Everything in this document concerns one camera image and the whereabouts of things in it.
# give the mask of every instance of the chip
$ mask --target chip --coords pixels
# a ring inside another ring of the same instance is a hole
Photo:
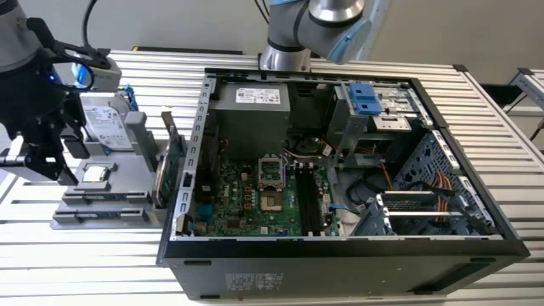
[[[226,228],[240,228],[240,220],[226,220]]]

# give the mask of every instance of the white wall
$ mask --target white wall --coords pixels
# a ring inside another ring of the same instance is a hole
[[[20,0],[58,40],[81,43],[88,0]],[[542,0],[390,0],[369,59],[464,64],[481,82],[505,82],[516,68],[544,68]],[[98,0],[89,39],[96,47],[262,51],[253,0]]]
[[[478,82],[544,68],[542,0],[392,0],[369,59],[464,64]]]
[[[20,0],[28,17],[41,17],[57,40],[81,44],[88,0]],[[262,51],[266,23],[253,0],[98,0],[88,36],[94,47],[133,46]]]

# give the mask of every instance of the orange wire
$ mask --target orange wire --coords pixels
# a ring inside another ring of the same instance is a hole
[[[393,190],[393,185],[392,185],[392,183],[390,183],[388,170],[385,169],[385,164],[384,164],[382,161],[381,161],[380,163],[381,163],[381,169],[382,169],[382,171],[384,171],[385,181],[386,181],[386,183],[388,183],[388,190]]]

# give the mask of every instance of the blue plastic tab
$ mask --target blue plastic tab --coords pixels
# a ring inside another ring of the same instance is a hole
[[[204,222],[210,223],[213,221],[213,205],[201,204],[197,208],[198,219]]]
[[[129,84],[125,86],[124,91],[126,92],[128,96],[128,109],[133,112],[138,112],[140,109],[137,108],[134,90]]]
[[[381,113],[381,105],[370,84],[349,83],[348,88],[354,112],[360,115],[378,115]]]

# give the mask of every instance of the motherboard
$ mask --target motherboard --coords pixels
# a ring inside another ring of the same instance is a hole
[[[197,208],[196,235],[338,235],[336,215],[325,203],[332,203],[325,169],[278,161],[262,158],[257,163],[222,163],[214,203],[201,203]]]

